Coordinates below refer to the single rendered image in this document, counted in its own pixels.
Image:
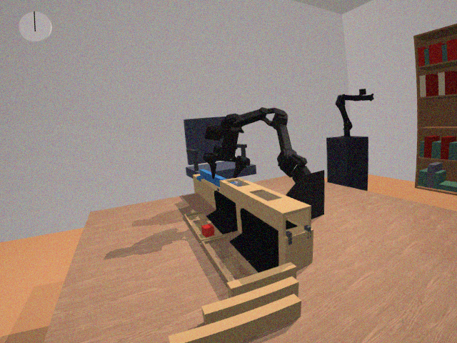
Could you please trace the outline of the tan wooden bar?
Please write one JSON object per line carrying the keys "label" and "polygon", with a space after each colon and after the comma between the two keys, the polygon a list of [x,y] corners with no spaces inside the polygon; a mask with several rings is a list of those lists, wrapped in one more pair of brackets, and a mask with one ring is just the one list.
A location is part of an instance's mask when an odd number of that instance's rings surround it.
{"label": "tan wooden bar", "polygon": [[243,314],[168,337],[170,343],[237,343],[300,316],[301,300],[292,294]]}
{"label": "tan wooden bar", "polygon": [[232,298],[201,306],[205,325],[251,311],[289,295],[298,296],[299,282],[292,277]]}

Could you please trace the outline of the red cube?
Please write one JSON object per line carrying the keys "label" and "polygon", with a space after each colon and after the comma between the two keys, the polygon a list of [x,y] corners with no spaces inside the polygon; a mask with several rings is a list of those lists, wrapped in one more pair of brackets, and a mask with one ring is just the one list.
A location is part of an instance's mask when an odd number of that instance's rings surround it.
{"label": "red cube", "polygon": [[212,225],[207,224],[207,225],[201,226],[201,228],[202,228],[202,234],[205,237],[211,237],[214,235],[214,227]]}

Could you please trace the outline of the tan rectangular bar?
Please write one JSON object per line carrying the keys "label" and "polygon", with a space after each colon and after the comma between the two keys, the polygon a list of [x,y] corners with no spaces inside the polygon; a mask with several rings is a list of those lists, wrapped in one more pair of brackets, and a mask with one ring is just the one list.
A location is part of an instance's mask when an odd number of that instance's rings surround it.
{"label": "tan rectangular bar", "polygon": [[292,262],[289,262],[264,272],[259,272],[242,279],[235,279],[231,282],[227,282],[228,297],[232,298],[255,289],[260,289],[288,277],[293,276],[293,278],[296,279],[296,270],[297,266],[295,266]]}

